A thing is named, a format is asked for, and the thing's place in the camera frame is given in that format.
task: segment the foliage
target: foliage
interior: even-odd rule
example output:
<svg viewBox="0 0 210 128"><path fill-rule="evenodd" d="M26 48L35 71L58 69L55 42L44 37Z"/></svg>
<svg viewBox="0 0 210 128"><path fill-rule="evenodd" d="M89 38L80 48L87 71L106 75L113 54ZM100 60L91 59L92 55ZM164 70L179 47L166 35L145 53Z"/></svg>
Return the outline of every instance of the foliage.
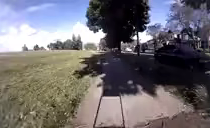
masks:
<svg viewBox="0 0 210 128"><path fill-rule="evenodd" d="M84 45L84 48L85 48L86 50L97 50L97 46L96 46L95 43L86 43L86 44Z"/></svg>
<svg viewBox="0 0 210 128"><path fill-rule="evenodd" d="M42 50L42 51L43 51L43 50L46 50L46 49L45 49L43 46L41 46L41 47L40 47L40 50Z"/></svg>
<svg viewBox="0 0 210 128"><path fill-rule="evenodd" d="M23 51L28 51L28 48L27 48L26 44L24 44L24 46L22 47L22 50Z"/></svg>
<svg viewBox="0 0 210 128"><path fill-rule="evenodd" d="M106 40L104 38L100 39L99 49L101 51L106 51L107 50L107 43L106 43Z"/></svg>
<svg viewBox="0 0 210 128"><path fill-rule="evenodd" d="M167 31L163 26L159 23L156 23L154 25L148 26L147 34L151 35L154 39L154 48L156 49L156 46L159 44L166 43L170 38L170 33L172 33L170 30Z"/></svg>
<svg viewBox="0 0 210 128"><path fill-rule="evenodd" d="M119 48L120 42L132 41L136 31L143 32L149 23L149 6L145 0L91 0L86 12L87 26L106 33L107 46Z"/></svg>
<svg viewBox="0 0 210 128"><path fill-rule="evenodd" d="M193 0L183 0L173 3L167 20L167 27L174 32L187 34L194 41L197 41L199 37L208 43L210 35L209 11L204 4L201 4L202 1L196 0L194 2Z"/></svg>
<svg viewBox="0 0 210 128"><path fill-rule="evenodd" d="M34 51L38 51L38 50L40 50L39 45L38 45L38 44L34 45L34 46L33 46L33 50L34 50Z"/></svg>
<svg viewBox="0 0 210 128"><path fill-rule="evenodd" d="M162 30L162 25L157 23L148 26L147 33L151 35L153 38L156 38L161 30Z"/></svg>
<svg viewBox="0 0 210 128"><path fill-rule="evenodd" d="M57 40L55 43L50 43L47 45L50 50L82 50L82 41L80 35L76 37L72 35L72 40L67 39L62 42Z"/></svg>
<svg viewBox="0 0 210 128"><path fill-rule="evenodd" d="M210 0L181 0L181 2L195 9L199 9L202 4L206 4L207 9L210 10Z"/></svg>

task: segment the concrete sidewalk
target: concrete sidewalk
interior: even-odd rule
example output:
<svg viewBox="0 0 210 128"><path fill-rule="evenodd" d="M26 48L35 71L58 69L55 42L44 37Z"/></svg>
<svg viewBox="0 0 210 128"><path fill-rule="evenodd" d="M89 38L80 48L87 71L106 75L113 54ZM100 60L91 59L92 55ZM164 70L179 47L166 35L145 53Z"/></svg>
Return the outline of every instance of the concrete sidewalk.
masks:
<svg viewBox="0 0 210 128"><path fill-rule="evenodd" d="M161 128L174 115L193 112L191 106L162 86L152 85L111 53L103 62L103 73L78 110L78 127Z"/></svg>

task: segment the car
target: car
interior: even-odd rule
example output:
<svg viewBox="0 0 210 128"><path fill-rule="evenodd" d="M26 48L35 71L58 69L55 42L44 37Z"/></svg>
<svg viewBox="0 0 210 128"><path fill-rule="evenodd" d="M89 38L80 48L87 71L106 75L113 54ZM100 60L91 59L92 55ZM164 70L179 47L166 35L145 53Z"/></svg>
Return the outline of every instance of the car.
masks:
<svg viewBox="0 0 210 128"><path fill-rule="evenodd" d="M185 45L166 45L155 51L155 61L191 70L210 70L210 56Z"/></svg>

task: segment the lawn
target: lawn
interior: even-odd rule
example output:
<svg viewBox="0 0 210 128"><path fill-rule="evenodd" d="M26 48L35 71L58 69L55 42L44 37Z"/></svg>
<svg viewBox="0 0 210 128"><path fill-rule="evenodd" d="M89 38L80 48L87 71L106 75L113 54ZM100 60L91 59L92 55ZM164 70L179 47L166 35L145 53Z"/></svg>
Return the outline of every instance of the lawn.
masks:
<svg viewBox="0 0 210 128"><path fill-rule="evenodd" d="M0 126L69 125L91 76L73 75L86 65L87 51L0 54Z"/></svg>

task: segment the sky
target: sky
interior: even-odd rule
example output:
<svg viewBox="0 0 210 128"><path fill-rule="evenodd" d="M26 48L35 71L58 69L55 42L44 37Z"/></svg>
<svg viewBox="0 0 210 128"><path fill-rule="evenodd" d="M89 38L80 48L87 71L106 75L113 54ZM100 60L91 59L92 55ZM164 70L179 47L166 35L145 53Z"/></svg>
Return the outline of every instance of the sky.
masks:
<svg viewBox="0 0 210 128"><path fill-rule="evenodd" d="M150 24L165 25L171 0L150 0ZM86 27L89 0L0 0L0 52L32 49L80 35L83 43L98 43L104 33ZM140 33L141 42L151 39Z"/></svg>

